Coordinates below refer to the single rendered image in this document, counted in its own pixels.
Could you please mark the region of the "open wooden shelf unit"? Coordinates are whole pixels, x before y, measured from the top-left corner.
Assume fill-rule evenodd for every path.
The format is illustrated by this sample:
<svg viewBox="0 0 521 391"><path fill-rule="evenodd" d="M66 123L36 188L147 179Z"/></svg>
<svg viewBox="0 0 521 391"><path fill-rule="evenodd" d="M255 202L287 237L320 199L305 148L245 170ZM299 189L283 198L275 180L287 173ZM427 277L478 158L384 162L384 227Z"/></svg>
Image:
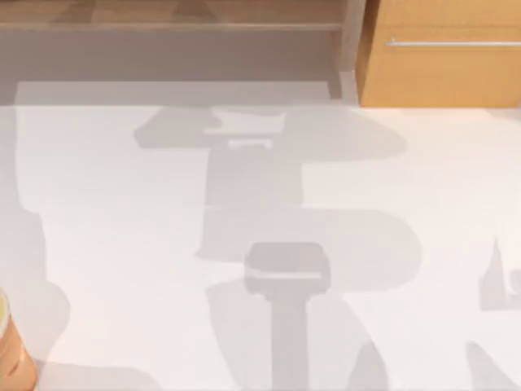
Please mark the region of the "open wooden shelf unit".
<svg viewBox="0 0 521 391"><path fill-rule="evenodd" d="M319 81L356 58L366 0L0 0L0 105L24 83Z"/></svg>

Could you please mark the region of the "light wooden cupboard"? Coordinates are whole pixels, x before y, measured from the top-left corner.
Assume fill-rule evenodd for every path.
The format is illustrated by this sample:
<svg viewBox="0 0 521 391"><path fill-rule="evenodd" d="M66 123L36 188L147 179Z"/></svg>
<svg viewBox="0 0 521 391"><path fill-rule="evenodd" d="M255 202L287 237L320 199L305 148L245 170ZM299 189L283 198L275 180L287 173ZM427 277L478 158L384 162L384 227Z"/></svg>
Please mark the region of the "light wooden cupboard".
<svg viewBox="0 0 521 391"><path fill-rule="evenodd" d="M366 0L355 75L366 108L516 108L521 48L394 47L521 42L521 0Z"/></svg>

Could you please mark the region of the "orange cup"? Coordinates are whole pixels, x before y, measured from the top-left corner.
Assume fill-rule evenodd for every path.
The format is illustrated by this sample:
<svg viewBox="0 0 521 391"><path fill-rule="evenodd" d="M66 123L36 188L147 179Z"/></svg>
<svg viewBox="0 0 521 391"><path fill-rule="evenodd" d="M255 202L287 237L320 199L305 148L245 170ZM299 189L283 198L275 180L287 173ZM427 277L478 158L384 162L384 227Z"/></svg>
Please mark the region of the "orange cup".
<svg viewBox="0 0 521 391"><path fill-rule="evenodd" d="M15 326L9 301L0 288L0 391L34 391L37 368Z"/></svg>

